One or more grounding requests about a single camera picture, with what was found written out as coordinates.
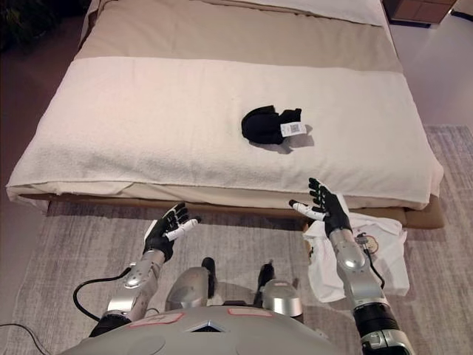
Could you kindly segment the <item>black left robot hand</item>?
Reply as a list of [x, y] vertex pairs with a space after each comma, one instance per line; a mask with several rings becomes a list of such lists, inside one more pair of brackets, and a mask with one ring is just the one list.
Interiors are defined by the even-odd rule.
[[190, 218], [186, 204], [178, 203], [161, 218], [152, 221], [144, 236], [143, 253], [161, 251], [165, 261], [169, 261], [174, 253], [175, 240], [186, 236], [201, 221], [199, 216]]

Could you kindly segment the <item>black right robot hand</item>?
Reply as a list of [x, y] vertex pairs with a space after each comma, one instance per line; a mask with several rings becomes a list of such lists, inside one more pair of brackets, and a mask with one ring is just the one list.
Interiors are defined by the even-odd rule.
[[289, 200], [288, 204], [293, 210], [311, 220], [323, 222], [327, 237], [334, 231], [352, 231], [349, 212], [342, 196], [331, 192], [323, 183], [313, 177], [309, 178], [308, 188], [315, 205], [309, 206], [296, 200]]

